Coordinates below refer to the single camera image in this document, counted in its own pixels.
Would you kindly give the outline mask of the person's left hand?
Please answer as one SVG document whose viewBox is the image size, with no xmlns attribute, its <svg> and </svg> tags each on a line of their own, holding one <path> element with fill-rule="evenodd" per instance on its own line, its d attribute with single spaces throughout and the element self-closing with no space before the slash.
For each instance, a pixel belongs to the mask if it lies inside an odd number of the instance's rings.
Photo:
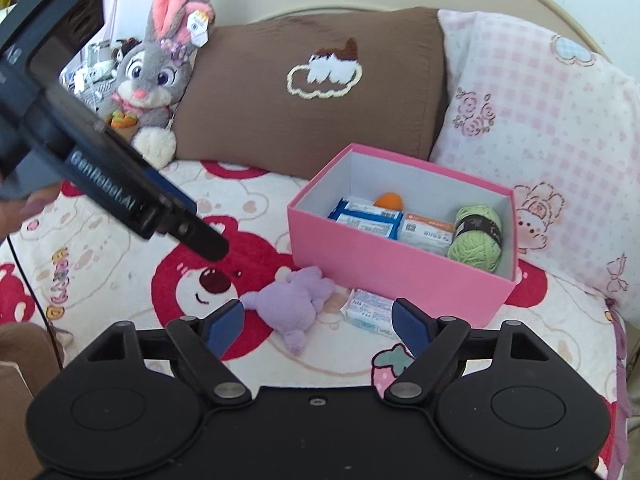
<svg viewBox="0 0 640 480">
<path fill-rule="evenodd" d="M 61 185 L 40 188 L 21 200 L 2 200 L 0 204 L 0 240 L 5 240 L 8 235 L 19 231 L 22 225 L 40 214 L 45 206 L 54 202 L 60 194 Z"/>
</svg>

